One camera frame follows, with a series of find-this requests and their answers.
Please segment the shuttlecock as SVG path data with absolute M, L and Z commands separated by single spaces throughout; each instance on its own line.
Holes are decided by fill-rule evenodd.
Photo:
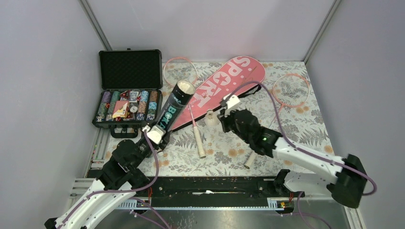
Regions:
M 204 122 L 207 126 L 213 127 L 219 124 L 219 119 L 213 110 L 208 110 Z
M 176 85 L 178 88 L 184 93 L 184 94 L 189 94 L 189 95 L 194 95 L 195 94 L 195 87 L 194 85 L 186 80 L 179 80 Z

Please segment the black shuttlecock tube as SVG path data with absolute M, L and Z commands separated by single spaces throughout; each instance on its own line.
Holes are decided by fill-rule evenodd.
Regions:
M 192 97 L 193 95 L 184 94 L 175 84 L 158 115 L 156 124 L 169 132 Z

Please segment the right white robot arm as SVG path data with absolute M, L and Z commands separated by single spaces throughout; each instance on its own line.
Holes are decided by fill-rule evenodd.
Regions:
M 231 111 L 229 115 L 221 111 L 217 117 L 225 133 L 236 134 L 255 153 L 290 161 L 310 171 L 280 170 L 273 182 L 276 194 L 282 197 L 299 192 L 330 195 L 341 205 L 359 207 L 367 180 L 358 157 L 329 156 L 293 143 L 280 132 L 261 126 L 258 118 L 246 109 Z

